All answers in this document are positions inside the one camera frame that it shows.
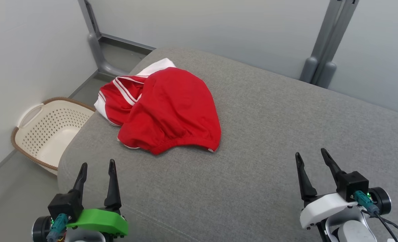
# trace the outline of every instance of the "white sleeve trim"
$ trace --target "white sleeve trim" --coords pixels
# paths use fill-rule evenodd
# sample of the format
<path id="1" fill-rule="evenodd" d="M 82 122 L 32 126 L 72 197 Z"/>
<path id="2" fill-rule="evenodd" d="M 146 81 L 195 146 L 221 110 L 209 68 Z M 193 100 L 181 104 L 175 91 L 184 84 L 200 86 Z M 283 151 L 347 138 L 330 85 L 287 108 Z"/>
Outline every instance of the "white sleeve trim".
<path id="1" fill-rule="evenodd" d="M 128 147 L 127 145 L 123 144 L 125 147 L 129 148 L 129 149 L 139 149 L 140 147 Z"/>
<path id="2" fill-rule="evenodd" d="M 176 66 L 171 60 L 169 60 L 168 58 L 164 58 L 164 59 L 161 59 L 161 60 L 149 65 L 144 70 L 139 72 L 136 76 L 148 77 L 149 75 L 153 74 L 154 72 L 164 70 L 168 67 L 176 67 Z"/>
<path id="3" fill-rule="evenodd" d="M 123 84 L 121 83 L 121 81 L 119 81 L 118 78 L 127 79 L 127 80 L 134 81 L 134 82 L 140 83 L 140 84 L 144 84 L 144 83 L 137 82 L 137 81 L 135 81 L 135 80 L 133 80 L 133 79 L 126 78 L 126 77 L 116 77 L 116 78 L 114 79 L 114 80 L 122 87 L 122 89 L 126 92 L 126 94 L 129 96 L 129 98 L 130 98 L 132 101 L 134 101 L 134 102 L 136 103 L 136 102 L 139 100 L 139 98 L 138 98 L 138 99 L 134 98 L 134 97 L 132 96 L 132 94 L 129 92 L 129 90 L 128 90 L 125 86 L 123 86 Z"/>
<path id="4" fill-rule="evenodd" d="M 110 124 L 114 126 L 119 126 L 108 119 L 107 112 L 105 110 L 105 96 L 102 92 L 99 92 L 97 101 L 94 103 L 94 107 L 96 108 L 96 111 L 98 111 L 106 120 L 108 120 Z"/>
<path id="5" fill-rule="evenodd" d="M 119 90 L 119 92 L 120 92 L 121 95 L 123 96 L 124 100 L 126 100 L 126 102 L 127 102 L 128 104 L 130 104 L 130 105 L 133 106 L 133 105 L 135 104 L 135 102 L 134 102 L 132 99 L 130 99 L 130 97 L 129 97 L 129 96 L 127 95 L 127 93 L 124 91 L 124 89 L 122 88 L 122 86 L 119 85 L 118 80 L 114 79 L 114 80 L 113 80 L 113 84 L 114 84 L 114 86 L 117 87 L 117 89 Z"/>

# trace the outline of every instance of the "gray floor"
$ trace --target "gray floor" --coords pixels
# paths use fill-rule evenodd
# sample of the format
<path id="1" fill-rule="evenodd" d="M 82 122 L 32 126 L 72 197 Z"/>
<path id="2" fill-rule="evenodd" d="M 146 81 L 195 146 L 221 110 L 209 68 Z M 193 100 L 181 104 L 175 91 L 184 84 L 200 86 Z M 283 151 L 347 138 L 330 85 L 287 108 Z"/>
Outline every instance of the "gray floor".
<path id="1" fill-rule="evenodd" d="M 128 72 L 145 57 L 108 44 L 101 47 L 108 62 Z M 92 106 L 99 88 L 110 80 L 97 75 L 73 98 Z M 33 222 L 48 215 L 47 206 L 57 192 L 55 175 L 21 153 L 11 153 L 0 166 L 0 241 L 30 242 Z"/>

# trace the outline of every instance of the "basket handle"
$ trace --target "basket handle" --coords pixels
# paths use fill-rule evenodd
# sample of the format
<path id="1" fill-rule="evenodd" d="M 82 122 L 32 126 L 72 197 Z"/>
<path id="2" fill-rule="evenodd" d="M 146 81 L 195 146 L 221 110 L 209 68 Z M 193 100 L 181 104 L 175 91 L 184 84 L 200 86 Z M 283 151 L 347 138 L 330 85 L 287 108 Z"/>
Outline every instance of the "basket handle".
<path id="1" fill-rule="evenodd" d="M 18 128 L 24 128 L 25 126 L 27 126 L 28 124 L 30 124 L 30 122 L 33 121 L 33 119 L 36 118 L 36 116 L 39 115 L 39 113 L 42 112 L 43 110 L 43 103 L 37 104 L 32 106 L 31 108 L 27 109 L 27 111 L 25 111 L 22 115 L 21 118 L 18 121 Z"/>

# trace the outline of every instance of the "green connector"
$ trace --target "green connector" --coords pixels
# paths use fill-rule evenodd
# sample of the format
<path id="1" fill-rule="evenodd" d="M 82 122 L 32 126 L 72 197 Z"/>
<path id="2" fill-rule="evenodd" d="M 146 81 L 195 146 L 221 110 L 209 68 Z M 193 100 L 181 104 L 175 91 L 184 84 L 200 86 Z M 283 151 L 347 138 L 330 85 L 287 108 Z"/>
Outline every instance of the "green connector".
<path id="1" fill-rule="evenodd" d="M 127 236 L 128 225 L 122 216 L 111 211 L 101 209 L 84 209 L 74 223 L 68 223 L 66 227 L 78 226 L 86 230 L 99 231 L 114 236 Z"/>
<path id="2" fill-rule="evenodd" d="M 359 203 L 362 207 L 366 208 L 366 210 L 370 213 L 380 212 L 377 205 L 362 191 L 356 191 L 354 193 L 354 200 Z"/>

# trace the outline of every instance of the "gray cushion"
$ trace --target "gray cushion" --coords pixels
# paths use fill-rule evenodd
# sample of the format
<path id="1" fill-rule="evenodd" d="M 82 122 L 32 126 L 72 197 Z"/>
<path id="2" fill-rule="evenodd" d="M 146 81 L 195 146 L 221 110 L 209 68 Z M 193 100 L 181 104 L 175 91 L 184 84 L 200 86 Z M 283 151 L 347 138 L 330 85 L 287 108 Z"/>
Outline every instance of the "gray cushion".
<path id="1" fill-rule="evenodd" d="M 332 193 L 322 147 L 343 170 L 359 171 L 370 187 L 390 194 L 386 217 L 398 224 L 398 113 L 194 49 L 157 49 L 132 73 L 165 57 L 213 94 L 222 126 L 217 152 L 130 150 L 117 141 L 119 129 L 95 113 L 59 165 L 66 192 L 88 163 L 83 203 L 93 208 L 104 204 L 115 159 L 129 222 L 125 241 L 319 241 L 315 228 L 300 226 L 294 155 L 301 153 L 318 193 Z M 369 224 L 379 241 L 390 238 L 379 221 Z"/>

